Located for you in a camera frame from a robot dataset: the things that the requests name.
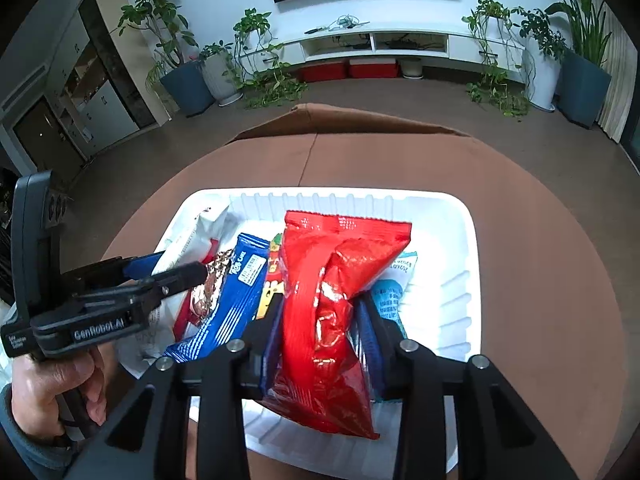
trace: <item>brown table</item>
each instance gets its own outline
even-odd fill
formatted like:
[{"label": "brown table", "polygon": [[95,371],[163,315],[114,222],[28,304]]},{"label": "brown table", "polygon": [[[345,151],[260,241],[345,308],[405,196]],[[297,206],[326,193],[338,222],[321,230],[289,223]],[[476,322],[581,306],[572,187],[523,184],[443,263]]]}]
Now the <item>brown table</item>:
[{"label": "brown table", "polygon": [[[579,477],[596,478],[622,408],[622,322],[592,243],[549,190],[471,137],[356,110],[303,105],[239,139],[162,186],[105,257],[152,251],[180,204],[199,189],[347,186],[457,196],[471,212],[478,238],[482,352]],[[275,478],[271,461],[252,460]]]}]

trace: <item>curtain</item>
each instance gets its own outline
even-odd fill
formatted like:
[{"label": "curtain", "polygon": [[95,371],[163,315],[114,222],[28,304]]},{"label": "curtain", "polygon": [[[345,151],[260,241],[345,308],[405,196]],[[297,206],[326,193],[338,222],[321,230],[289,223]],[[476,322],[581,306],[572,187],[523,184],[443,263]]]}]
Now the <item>curtain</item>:
[{"label": "curtain", "polygon": [[[593,0],[596,9],[601,2]],[[638,51],[606,3],[603,10],[607,13],[604,30],[612,32],[612,35],[605,49],[602,68],[611,74],[611,84],[597,122],[611,139],[620,142],[636,84]]]}]

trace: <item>floor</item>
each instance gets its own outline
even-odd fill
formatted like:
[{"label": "floor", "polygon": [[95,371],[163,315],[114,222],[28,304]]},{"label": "floor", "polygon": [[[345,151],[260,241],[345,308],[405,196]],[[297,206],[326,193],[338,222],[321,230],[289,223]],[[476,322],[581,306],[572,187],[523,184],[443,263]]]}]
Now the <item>floor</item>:
[{"label": "floor", "polygon": [[[599,128],[585,130],[559,112],[532,110],[521,121],[505,118],[488,105],[471,103],[463,85],[446,80],[315,83],[303,101],[457,128],[530,171],[566,205],[593,241],[616,291],[627,354],[640,354],[640,176],[624,151]],[[98,156],[70,193],[75,202],[62,239],[63,269],[99,260],[127,219],[169,178],[237,133],[287,108],[245,110],[242,102],[211,107],[195,118],[177,117]],[[622,451],[638,420],[640,367],[631,367],[618,434],[603,472]]]}]

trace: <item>brown door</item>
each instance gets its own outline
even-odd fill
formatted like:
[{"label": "brown door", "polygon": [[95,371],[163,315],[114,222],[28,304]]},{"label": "brown door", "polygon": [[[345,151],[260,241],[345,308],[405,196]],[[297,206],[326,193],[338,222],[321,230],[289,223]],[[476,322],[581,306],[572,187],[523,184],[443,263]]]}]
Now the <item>brown door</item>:
[{"label": "brown door", "polygon": [[14,132],[38,171],[53,170],[65,184],[71,183],[84,164],[44,98],[25,113]]}]

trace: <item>red box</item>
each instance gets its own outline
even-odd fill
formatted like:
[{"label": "red box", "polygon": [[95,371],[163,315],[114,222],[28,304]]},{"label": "red box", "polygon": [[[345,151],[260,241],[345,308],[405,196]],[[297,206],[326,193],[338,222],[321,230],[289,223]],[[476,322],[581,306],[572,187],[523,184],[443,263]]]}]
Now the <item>red box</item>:
[{"label": "red box", "polygon": [[354,78],[398,77],[398,63],[393,58],[351,59],[349,75]]},{"label": "red box", "polygon": [[298,70],[298,76],[307,83],[347,79],[347,65],[343,61],[309,63]]}]

